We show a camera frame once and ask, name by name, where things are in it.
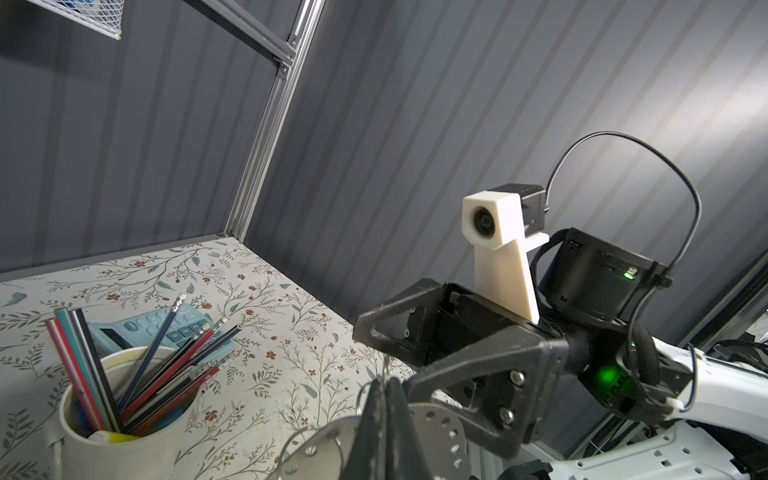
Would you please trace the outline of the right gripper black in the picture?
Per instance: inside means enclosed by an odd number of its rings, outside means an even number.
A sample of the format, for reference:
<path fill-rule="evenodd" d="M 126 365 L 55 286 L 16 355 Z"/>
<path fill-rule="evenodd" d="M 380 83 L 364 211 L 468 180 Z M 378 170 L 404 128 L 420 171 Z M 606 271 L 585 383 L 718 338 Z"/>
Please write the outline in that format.
<path fill-rule="evenodd" d="M 534 325 L 479 294 L 424 278 L 361 313 L 353 339 L 411 368 L 410 402 L 444 390 L 466 437 L 509 459 L 535 440 L 557 380 L 576 367 L 576 331 Z"/>

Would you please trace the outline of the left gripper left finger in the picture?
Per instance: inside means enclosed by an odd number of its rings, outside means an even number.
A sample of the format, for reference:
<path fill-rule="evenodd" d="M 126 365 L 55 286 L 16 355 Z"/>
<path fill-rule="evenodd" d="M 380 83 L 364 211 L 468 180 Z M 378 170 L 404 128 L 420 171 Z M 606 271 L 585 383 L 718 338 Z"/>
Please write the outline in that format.
<path fill-rule="evenodd" d="M 349 459 L 340 479 L 385 479 L 387 453 L 386 383 L 371 384 Z"/>

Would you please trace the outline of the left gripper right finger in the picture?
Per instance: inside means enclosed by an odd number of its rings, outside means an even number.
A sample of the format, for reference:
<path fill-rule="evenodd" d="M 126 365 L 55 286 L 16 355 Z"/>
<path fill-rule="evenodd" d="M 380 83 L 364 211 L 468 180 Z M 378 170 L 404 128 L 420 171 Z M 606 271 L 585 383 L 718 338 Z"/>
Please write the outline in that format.
<path fill-rule="evenodd" d="M 386 478 L 432 479 L 402 383 L 397 378 L 386 382 Z"/>

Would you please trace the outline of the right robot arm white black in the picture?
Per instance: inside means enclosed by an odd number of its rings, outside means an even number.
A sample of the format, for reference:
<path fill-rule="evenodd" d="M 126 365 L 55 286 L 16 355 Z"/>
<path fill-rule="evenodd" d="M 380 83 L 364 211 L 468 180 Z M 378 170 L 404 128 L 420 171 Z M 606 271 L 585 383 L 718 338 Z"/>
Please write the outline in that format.
<path fill-rule="evenodd" d="M 547 477 L 749 478 L 767 475 L 767 350 L 719 359 L 655 339 L 636 322 L 668 269 L 576 229 L 543 238 L 543 279 L 525 245 L 478 245 L 474 289 L 423 279 L 362 313 L 355 339 L 415 371 L 412 403 L 443 390 L 468 439 L 510 458 L 533 441 L 555 384 L 576 377 L 619 418 L 664 425 L 652 439 Z"/>

